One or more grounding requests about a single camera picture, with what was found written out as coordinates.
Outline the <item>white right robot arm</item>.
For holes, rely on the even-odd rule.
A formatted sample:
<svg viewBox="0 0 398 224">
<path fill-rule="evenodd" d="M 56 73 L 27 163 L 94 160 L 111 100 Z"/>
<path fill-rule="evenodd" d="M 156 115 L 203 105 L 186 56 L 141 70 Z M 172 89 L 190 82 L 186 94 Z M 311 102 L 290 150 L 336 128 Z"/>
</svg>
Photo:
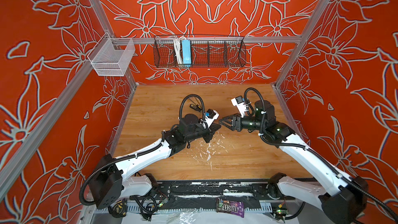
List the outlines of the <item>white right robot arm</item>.
<svg viewBox="0 0 398 224">
<path fill-rule="evenodd" d="M 232 131 L 258 131 L 261 140 L 292 157 L 320 184 L 295 181 L 283 173 L 270 178 L 271 196 L 291 196 L 320 210 L 335 224 L 351 224 L 365 210 L 372 199 L 397 220 L 397 214 L 386 204 L 368 193 L 368 184 L 361 177 L 352 178 L 311 149 L 288 125 L 277 121 L 274 106 L 268 101 L 257 101 L 254 106 L 240 98 L 233 98 L 237 114 L 220 119 L 219 123 Z"/>
</svg>

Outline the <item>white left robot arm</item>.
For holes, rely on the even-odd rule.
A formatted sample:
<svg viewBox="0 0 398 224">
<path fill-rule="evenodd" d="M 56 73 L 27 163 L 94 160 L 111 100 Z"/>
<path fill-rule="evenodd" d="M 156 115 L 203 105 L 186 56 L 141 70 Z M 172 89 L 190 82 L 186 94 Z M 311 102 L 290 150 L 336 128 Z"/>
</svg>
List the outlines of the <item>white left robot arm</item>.
<svg viewBox="0 0 398 224">
<path fill-rule="evenodd" d="M 155 179 L 149 174 L 134 179 L 134 174 L 190 148 L 191 142 L 197 139 L 209 143 L 221 128 L 215 122 L 218 117 L 219 114 L 214 110 L 208 110 L 202 119 L 187 114 L 170 130 L 163 131 L 161 138 L 154 143 L 125 156 L 103 156 L 80 188 L 80 203 L 104 209 L 122 198 L 147 195 L 156 187 Z"/>
</svg>

